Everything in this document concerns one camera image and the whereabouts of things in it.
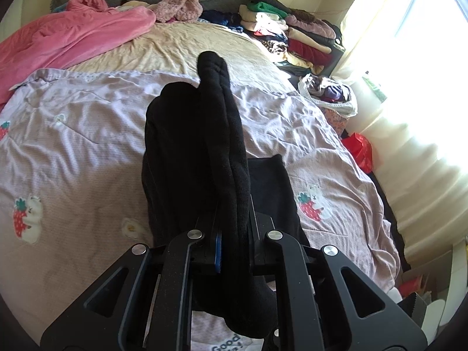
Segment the black sweatshirt with orange cuff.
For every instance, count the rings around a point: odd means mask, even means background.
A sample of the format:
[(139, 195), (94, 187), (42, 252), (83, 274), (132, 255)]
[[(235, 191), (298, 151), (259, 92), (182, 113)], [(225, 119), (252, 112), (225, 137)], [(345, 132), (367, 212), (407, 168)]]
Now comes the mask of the black sweatshirt with orange cuff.
[(215, 52), (198, 56), (200, 82), (172, 82), (147, 107), (142, 185), (154, 244), (200, 230), (218, 264), (198, 266), (193, 307), (221, 317), (250, 338), (265, 338), (277, 324), (269, 280), (250, 271), (250, 211), (307, 245), (290, 179), (278, 155), (249, 159), (228, 67)]

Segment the white bag of small clothes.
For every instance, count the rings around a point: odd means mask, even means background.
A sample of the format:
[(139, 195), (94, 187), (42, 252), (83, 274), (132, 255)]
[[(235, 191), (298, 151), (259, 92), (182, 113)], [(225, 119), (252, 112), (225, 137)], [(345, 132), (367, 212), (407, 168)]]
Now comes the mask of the white bag of small clothes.
[(358, 114), (358, 103), (351, 87), (325, 76), (305, 75), (297, 84), (299, 93), (319, 108), (330, 109), (345, 118)]

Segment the stack of folded clothes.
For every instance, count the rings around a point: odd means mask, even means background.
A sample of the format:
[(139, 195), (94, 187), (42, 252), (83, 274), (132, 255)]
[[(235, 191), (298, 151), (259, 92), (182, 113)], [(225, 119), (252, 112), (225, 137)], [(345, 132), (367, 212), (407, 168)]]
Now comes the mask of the stack of folded clothes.
[(314, 13), (289, 8), (279, 0), (251, 0), (238, 9), (244, 32), (266, 48), (279, 67), (297, 67), (299, 75), (321, 76), (332, 46), (343, 46), (340, 28)]

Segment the lilac strawberry bear bedsheet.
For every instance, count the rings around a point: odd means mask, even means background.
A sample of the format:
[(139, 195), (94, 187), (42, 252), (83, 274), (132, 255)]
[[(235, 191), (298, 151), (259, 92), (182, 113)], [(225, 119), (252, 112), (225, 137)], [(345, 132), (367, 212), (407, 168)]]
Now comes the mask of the lilac strawberry bear bedsheet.
[[(145, 113), (177, 80), (43, 69), (1, 112), (1, 297), (34, 341), (132, 244), (150, 242)], [(310, 245), (336, 246), (393, 288), (401, 263), (381, 198), (321, 111), (285, 83), (234, 78), (232, 91), (248, 156), (282, 156)]]

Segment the red plastic bag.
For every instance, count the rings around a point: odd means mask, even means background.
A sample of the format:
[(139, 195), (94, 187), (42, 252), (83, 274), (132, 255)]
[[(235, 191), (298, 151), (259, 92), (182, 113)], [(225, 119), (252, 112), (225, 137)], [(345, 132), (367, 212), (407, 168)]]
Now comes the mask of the red plastic bag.
[(368, 174), (373, 171), (373, 150), (365, 136), (359, 133), (352, 133), (342, 139), (342, 143), (364, 173)]

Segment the floral pink storage basket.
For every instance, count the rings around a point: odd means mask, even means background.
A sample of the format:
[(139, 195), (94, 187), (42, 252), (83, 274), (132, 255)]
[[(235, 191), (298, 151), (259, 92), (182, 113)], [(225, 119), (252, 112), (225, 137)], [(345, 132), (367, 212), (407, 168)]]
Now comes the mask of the floral pink storage basket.
[(338, 136), (341, 136), (347, 126), (348, 118), (341, 116), (335, 110), (328, 108), (321, 108), (323, 115), (326, 118), (326, 121), (332, 126), (336, 131)]

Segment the black bedside box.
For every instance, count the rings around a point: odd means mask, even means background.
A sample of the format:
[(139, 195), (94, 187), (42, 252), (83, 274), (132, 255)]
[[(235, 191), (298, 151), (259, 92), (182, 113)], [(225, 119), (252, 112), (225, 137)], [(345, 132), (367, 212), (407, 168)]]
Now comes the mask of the black bedside box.
[(337, 66), (338, 62), (342, 58), (343, 54), (345, 53), (345, 48), (341, 45), (334, 44), (332, 46), (332, 52), (331, 52), (331, 61), (328, 63), (326, 67), (321, 72), (321, 76), (326, 76), (329, 77), (335, 67)]

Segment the beige bed sheet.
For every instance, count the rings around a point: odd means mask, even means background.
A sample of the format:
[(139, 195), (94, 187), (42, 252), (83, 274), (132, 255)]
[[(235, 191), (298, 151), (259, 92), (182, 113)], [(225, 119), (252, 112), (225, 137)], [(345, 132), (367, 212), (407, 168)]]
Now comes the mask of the beige bed sheet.
[(260, 42), (224, 26), (203, 22), (155, 24), (145, 34), (69, 70), (157, 70), (197, 78), (197, 57), (203, 51), (213, 51), (224, 58), (230, 79), (237, 85), (285, 94), (294, 90), (288, 75), (274, 65)]

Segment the pink plush blanket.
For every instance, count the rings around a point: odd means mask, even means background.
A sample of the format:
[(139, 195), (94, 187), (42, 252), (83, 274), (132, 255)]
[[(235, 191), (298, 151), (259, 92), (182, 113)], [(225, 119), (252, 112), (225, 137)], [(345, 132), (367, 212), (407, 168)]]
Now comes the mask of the pink plush blanket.
[(106, 0), (69, 0), (1, 42), (1, 106), (13, 86), (41, 68), (66, 69), (145, 34), (156, 23), (144, 6), (125, 11)]

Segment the blue garment by headboard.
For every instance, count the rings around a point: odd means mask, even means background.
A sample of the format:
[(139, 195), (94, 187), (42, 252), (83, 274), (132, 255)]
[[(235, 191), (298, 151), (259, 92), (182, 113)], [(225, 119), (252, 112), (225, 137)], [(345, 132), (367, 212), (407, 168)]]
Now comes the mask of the blue garment by headboard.
[(224, 13), (217, 10), (204, 10), (200, 19), (209, 23), (225, 26), (233, 32), (244, 32), (241, 16), (238, 13)]

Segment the dusty pink fuzzy garment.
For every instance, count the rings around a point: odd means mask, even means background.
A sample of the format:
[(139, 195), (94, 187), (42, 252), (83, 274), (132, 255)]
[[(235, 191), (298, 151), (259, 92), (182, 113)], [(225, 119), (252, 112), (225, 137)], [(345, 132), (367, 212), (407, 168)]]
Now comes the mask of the dusty pink fuzzy garment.
[(161, 0), (147, 7), (155, 16), (156, 21), (197, 21), (202, 15), (203, 7), (199, 0)]

